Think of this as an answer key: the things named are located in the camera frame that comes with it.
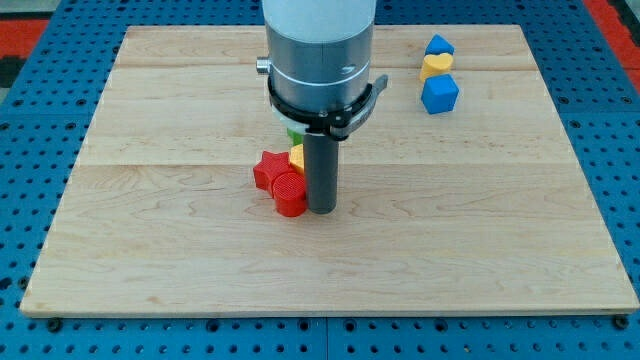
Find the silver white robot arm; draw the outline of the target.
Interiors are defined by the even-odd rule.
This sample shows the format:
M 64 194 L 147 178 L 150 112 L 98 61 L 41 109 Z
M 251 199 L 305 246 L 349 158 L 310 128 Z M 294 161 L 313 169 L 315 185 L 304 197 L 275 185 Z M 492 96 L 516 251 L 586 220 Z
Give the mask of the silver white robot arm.
M 369 82 L 376 0 L 264 0 L 274 113 L 289 128 L 342 140 L 370 116 L 386 81 Z

